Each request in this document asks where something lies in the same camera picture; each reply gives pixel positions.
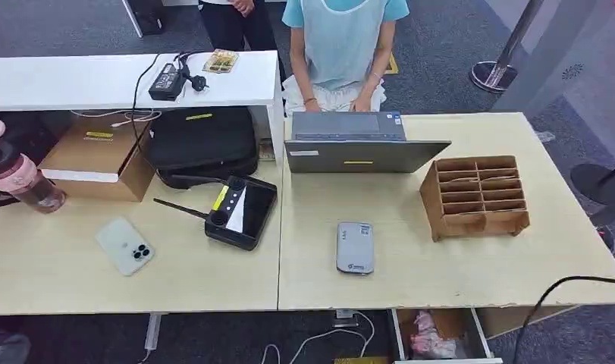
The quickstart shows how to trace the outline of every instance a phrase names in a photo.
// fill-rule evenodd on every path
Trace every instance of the gray device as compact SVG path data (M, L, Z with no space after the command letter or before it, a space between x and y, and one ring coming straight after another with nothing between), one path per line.
M399 112L294 112L293 140L405 140Z
M450 141L285 141L292 173L412 173Z
M374 271L372 226L365 222L341 222L336 239L336 268L344 273L368 275Z

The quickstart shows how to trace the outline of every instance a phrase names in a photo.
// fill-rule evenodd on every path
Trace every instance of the black pants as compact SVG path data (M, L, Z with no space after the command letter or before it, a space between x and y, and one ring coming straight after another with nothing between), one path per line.
M256 8L247 17L243 17L232 5L202 2L204 6L200 13L213 48L243 51L246 38L253 51L278 50L265 0L254 0L253 3ZM287 76L280 56L278 65L283 82Z

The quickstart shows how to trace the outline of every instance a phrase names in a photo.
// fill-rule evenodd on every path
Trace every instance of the floor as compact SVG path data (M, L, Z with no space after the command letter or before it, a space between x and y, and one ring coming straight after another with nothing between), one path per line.
M497 56L510 30L485 0L409 0L409 5L411 15L397 25L394 55L400 73L386 77L383 109L405 114L487 111L496 96L476 89L467 74L477 61ZM281 56L289 65L282 10L282 4L269 6ZM197 8L169 8L168 16L165 34L138 39L120 1L0 0L0 57L210 50ZM531 123L557 137L545 146L567 181L579 163L615 165L565 98ZM577 196L588 212L600 208ZM611 230L615 236L615 224ZM369 353L385 353L387 322L380 312L372 317L383 328ZM27 317L19 325L34 344L30 363L130 363L143 357L146 323L145 315L76 315ZM149 362L258 362L268 342L279 344L288 362L302 340L329 326L327 312L169 315L160 349ZM533 326L528 334L523 363L615 363L615 306L576 309ZM510 358L513 340L512 334L491 340L491 349ZM311 343L302 362L330 362L356 350L358 339L341 334Z
M504 24L513 29L528 0L485 0ZM562 0L544 0L522 45L527 52L537 45ZM606 23L594 40L585 41L588 76L565 92L578 115L615 156L615 0L602 0L608 8Z

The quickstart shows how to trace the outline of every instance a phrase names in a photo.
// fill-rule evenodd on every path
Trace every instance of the desk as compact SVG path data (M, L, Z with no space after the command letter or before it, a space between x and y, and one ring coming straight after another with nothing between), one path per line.
M228 74L202 72L211 53L189 57L191 74L206 77L209 88L195 92L184 84L175 102L149 95L164 65L175 54L160 55L140 82L137 108L252 106L265 108L274 151L282 163L283 103L278 53L240 52ZM0 58L0 111L130 109L137 78L155 55Z
M278 186L272 162L256 177ZM0 209L0 315L252 311L277 308L280 207L252 252L210 240L203 221L152 201L210 210L221 186L172 190L154 178L144 202L69 199L50 215L23 204ZM95 241L108 221L126 217L155 257L127 278Z
M284 164L279 309L533 306L559 278L615 278L615 259L522 114L406 116L438 158L514 155L531 225L518 237L431 240L415 174L291 174ZM375 271L341 274L337 223L374 226ZM615 286L569 282L546 305L615 303Z

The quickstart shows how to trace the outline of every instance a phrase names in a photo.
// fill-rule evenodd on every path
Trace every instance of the black laptop bag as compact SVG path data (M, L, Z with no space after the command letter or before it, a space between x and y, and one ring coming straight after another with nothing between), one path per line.
M153 121L147 154L169 187L187 189L243 177L258 168L258 143L247 107L187 108Z

